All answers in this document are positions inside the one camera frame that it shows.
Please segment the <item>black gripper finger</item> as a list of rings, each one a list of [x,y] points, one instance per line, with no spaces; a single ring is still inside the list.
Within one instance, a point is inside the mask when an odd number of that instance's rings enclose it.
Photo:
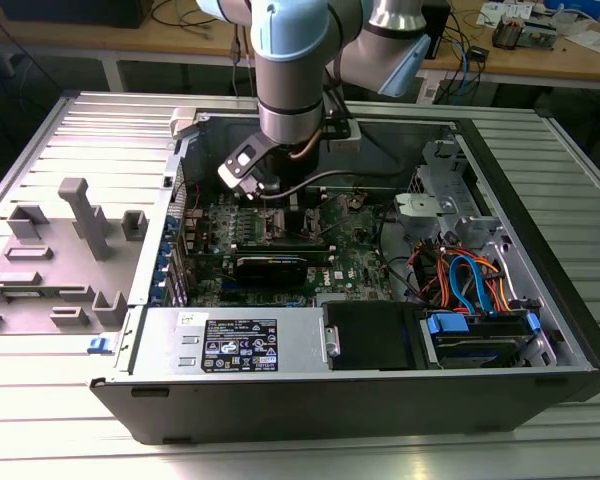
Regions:
[[[305,223],[306,194],[296,192],[289,196],[285,204],[285,227],[294,234],[302,234]]]

